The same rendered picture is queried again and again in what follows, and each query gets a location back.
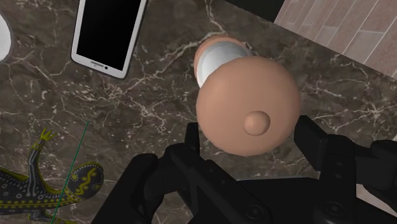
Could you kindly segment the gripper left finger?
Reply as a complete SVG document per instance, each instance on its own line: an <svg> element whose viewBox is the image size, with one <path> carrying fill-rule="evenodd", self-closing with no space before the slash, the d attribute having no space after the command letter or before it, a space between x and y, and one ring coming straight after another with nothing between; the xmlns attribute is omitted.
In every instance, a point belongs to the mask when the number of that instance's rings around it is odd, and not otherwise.
<svg viewBox="0 0 397 224"><path fill-rule="evenodd" d="M192 212L188 224L272 224L268 208L212 160L200 156L196 122L164 155L136 155L92 224L152 224L164 196L177 192Z"/></svg>

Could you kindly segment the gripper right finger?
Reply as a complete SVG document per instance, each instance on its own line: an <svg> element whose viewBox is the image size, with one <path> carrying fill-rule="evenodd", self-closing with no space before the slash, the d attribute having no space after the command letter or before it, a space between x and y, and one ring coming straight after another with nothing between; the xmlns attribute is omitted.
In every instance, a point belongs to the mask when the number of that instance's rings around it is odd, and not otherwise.
<svg viewBox="0 0 397 224"><path fill-rule="evenodd" d="M397 212L397 141L377 140L363 147L346 136L327 134L302 115L294 142L320 173L314 224L397 224L397 217L356 196L356 185L363 185Z"/></svg>

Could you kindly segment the tan lidded jar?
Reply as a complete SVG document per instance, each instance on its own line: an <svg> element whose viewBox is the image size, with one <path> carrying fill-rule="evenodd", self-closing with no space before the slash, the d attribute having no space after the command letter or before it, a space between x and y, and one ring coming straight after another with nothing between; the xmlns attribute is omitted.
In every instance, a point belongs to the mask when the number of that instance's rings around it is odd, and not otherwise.
<svg viewBox="0 0 397 224"><path fill-rule="evenodd" d="M197 121L215 147L234 155L260 155L281 145L300 116L300 93L277 62L254 56L230 36L198 48L194 74L200 87Z"/></svg>

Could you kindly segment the black yellow lizard figure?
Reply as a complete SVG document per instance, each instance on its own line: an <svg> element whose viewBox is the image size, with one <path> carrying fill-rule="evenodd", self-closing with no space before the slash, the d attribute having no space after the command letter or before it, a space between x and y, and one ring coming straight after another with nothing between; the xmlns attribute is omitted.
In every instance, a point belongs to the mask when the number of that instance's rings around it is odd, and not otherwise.
<svg viewBox="0 0 397 224"><path fill-rule="evenodd" d="M39 156L45 143L54 136L52 131L43 130L32 145L27 156L28 175L0 167L0 215L27 213L31 221L77 224L54 218L47 210L82 202L99 192L104 170L97 162L87 162L73 170L63 190L56 190L45 182L39 170Z"/></svg>

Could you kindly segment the white smartphone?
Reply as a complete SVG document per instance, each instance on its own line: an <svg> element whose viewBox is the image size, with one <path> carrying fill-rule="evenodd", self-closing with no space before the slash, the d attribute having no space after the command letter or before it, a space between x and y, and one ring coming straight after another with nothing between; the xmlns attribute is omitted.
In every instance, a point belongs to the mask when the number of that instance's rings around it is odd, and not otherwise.
<svg viewBox="0 0 397 224"><path fill-rule="evenodd" d="M71 59L124 79L148 0L79 0Z"/></svg>

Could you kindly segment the white round dish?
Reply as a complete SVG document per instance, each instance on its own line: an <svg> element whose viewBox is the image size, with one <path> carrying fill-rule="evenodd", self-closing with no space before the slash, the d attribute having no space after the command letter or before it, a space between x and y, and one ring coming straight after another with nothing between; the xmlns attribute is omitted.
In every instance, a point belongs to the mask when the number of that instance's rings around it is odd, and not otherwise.
<svg viewBox="0 0 397 224"><path fill-rule="evenodd" d="M0 63L6 60L13 48L13 31L10 23L0 11Z"/></svg>

